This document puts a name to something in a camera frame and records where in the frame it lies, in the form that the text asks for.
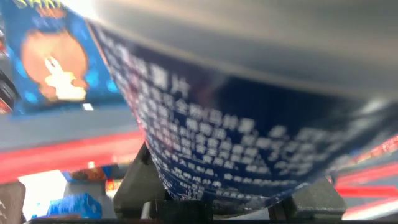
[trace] chip bag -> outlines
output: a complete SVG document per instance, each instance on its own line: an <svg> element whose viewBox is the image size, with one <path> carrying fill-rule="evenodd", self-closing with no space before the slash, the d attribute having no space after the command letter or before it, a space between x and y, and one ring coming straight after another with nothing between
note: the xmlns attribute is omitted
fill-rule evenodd
<svg viewBox="0 0 398 224"><path fill-rule="evenodd" d="M15 114L122 102L85 21L58 0L1 1Z"/></svg>

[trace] blue packaging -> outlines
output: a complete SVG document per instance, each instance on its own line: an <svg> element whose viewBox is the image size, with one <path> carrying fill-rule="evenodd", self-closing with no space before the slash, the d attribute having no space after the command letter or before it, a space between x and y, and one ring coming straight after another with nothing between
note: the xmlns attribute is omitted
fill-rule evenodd
<svg viewBox="0 0 398 224"><path fill-rule="evenodd" d="M37 213L33 218L70 217L100 219L102 206L90 194L67 196L60 200L37 205Z"/></svg>
<svg viewBox="0 0 398 224"><path fill-rule="evenodd" d="M175 200L268 207L397 132L396 102L275 85L90 27Z"/></svg>
<svg viewBox="0 0 398 224"><path fill-rule="evenodd" d="M85 21L58 0L1 1L14 114L123 102Z"/></svg>

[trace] cartoon character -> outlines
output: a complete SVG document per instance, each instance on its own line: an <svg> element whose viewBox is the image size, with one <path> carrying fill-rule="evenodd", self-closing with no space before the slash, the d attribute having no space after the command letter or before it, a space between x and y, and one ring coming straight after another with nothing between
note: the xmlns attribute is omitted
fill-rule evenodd
<svg viewBox="0 0 398 224"><path fill-rule="evenodd" d="M88 59L84 48L67 30L30 32L21 45L21 61L49 101L85 99Z"/></svg>

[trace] red shelf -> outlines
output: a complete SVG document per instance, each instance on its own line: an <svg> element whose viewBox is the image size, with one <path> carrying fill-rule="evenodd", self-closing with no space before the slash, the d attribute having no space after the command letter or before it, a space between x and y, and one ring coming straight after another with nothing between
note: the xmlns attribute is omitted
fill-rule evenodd
<svg viewBox="0 0 398 224"><path fill-rule="evenodd" d="M134 159L144 142L140 132L63 142L0 153L0 183L48 170L79 170Z"/></svg>

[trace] store shelf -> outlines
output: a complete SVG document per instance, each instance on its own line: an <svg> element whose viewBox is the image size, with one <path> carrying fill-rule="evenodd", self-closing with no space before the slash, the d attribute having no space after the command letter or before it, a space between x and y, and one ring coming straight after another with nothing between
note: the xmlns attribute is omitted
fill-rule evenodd
<svg viewBox="0 0 398 224"><path fill-rule="evenodd" d="M135 158L143 138L127 108L23 121L0 117L0 183L48 170L79 170Z"/></svg>
<svg viewBox="0 0 398 224"><path fill-rule="evenodd" d="M0 128L0 152L138 130L127 106L44 114L23 120L2 115Z"/></svg>

